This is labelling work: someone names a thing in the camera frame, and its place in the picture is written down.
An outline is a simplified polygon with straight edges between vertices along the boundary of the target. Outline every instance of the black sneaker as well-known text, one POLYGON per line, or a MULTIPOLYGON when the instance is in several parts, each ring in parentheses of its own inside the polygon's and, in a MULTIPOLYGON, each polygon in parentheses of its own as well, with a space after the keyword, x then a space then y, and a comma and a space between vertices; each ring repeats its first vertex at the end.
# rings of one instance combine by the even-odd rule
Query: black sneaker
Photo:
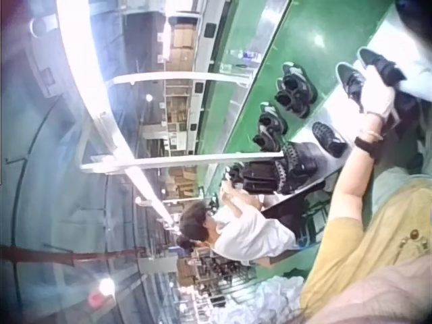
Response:
POLYGON ((319 121, 313 124, 312 133, 321 147, 333 157, 341 157, 348 147, 346 142, 338 138, 328 125, 319 121))
POLYGON ((283 106, 287 111, 291 111, 299 118, 306 118, 309 115, 309 104, 300 92, 292 94, 286 90, 280 90, 275 95, 275 100, 283 106))
POLYGON ((274 133, 267 131, 265 126, 259 127, 258 135, 252 141, 261 148, 262 152, 279 152, 281 149, 274 133))
POLYGON ((364 109, 360 99, 366 78, 350 64, 344 62, 336 65, 336 76, 348 98, 354 100, 359 106, 360 112, 363 113, 364 109))
POLYGON ((283 89, 293 92, 294 94, 298 91, 302 92, 307 98, 307 103, 309 104, 314 103, 317 100, 317 89, 308 79, 306 72, 300 65, 294 64, 292 62, 285 62, 282 65, 282 71, 283 89))
POLYGON ((367 47, 361 47, 357 51, 357 57, 365 69, 369 65, 375 66, 386 86, 394 86, 399 81, 406 80, 402 71, 396 67, 396 63, 367 47))
MULTIPOLYGON (((387 86, 394 86, 399 81, 406 79, 402 71, 396 66, 396 63, 387 60, 384 56, 367 47, 361 47, 357 51, 357 57, 364 68, 369 65, 375 66, 387 86)), ((396 91, 394 110, 391 111, 384 129, 388 131, 395 128, 396 133, 401 137, 413 123, 419 120, 420 110, 421 104, 416 97, 396 91)))
POLYGON ((270 132, 285 135, 288 131, 288 124, 279 111, 269 103, 261 103, 260 108, 258 123, 265 126, 270 132))

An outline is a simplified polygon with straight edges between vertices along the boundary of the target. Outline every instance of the ceiling light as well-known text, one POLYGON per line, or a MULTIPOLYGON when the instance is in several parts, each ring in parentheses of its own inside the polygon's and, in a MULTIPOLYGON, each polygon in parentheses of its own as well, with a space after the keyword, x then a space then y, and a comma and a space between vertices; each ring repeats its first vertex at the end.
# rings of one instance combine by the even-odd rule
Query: ceiling light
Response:
POLYGON ((163 44, 162 44, 162 56, 164 59, 169 59, 169 54, 171 52, 171 25, 166 21, 163 26, 163 44))
MULTIPOLYGON (((57 16, 67 62, 87 111, 95 123, 98 123, 98 130, 114 159, 121 162, 133 161, 134 154, 115 122, 109 103, 92 36, 88 0, 57 0, 57 16)), ((104 167, 108 171, 115 171, 110 170, 112 168, 109 165, 104 167)), ((173 223, 142 170, 139 167, 128 167, 124 171, 141 195, 152 201, 156 212, 166 222, 173 223)))
POLYGON ((99 283, 99 291, 104 296, 114 296, 115 284, 111 278, 102 279, 99 283))

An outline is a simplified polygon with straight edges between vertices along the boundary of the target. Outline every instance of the metal frame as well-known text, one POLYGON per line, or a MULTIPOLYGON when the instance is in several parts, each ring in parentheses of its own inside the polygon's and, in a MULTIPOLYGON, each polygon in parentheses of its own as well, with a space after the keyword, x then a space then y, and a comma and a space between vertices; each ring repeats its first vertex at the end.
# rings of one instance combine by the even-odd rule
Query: metal frame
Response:
POLYGON ((213 80, 222 82, 233 82, 238 84, 249 85, 252 82, 251 78, 241 76, 229 76, 226 74, 207 73, 207 72, 191 72, 191 71, 164 71, 164 72, 147 72, 125 74, 116 76, 106 82, 107 88, 114 84, 135 83, 140 81, 151 80, 213 80))
POLYGON ((109 161, 81 164, 80 169, 87 173, 117 173, 130 167, 156 169, 161 167, 183 167, 186 165, 204 165, 212 163, 235 163, 249 161, 267 161, 283 157, 282 151, 276 153, 226 153, 208 155, 186 155, 183 157, 151 157, 119 161, 114 157, 109 161))

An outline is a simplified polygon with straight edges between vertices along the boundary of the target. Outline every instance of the button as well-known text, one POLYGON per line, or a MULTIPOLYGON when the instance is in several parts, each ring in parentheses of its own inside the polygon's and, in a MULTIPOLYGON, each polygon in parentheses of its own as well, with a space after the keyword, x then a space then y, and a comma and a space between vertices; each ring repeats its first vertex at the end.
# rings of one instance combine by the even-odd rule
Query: button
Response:
POLYGON ((419 238, 419 231, 417 229, 413 229, 410 233, 411 240, 416 240, 419 238))

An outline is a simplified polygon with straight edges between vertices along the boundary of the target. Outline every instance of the white cloth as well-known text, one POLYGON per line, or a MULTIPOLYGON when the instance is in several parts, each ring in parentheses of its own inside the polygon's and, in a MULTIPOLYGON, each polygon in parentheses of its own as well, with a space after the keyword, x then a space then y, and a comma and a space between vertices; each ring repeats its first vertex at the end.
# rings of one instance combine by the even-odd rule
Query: white cloth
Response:
POLYGON ((235 218, 220 231, 213 250, 230 260, 249 261, 276 257, 288 249, 297 249, 292 231, 276 219, 265 219, 249 205, 241 207, 240 218, 235 218))
POLYGON ((303 278, 275 276, 260 283, 251 300, 237 304, 228 298, 225 307, 215 307, 214 324, 285 324, 300 314, 303 278))

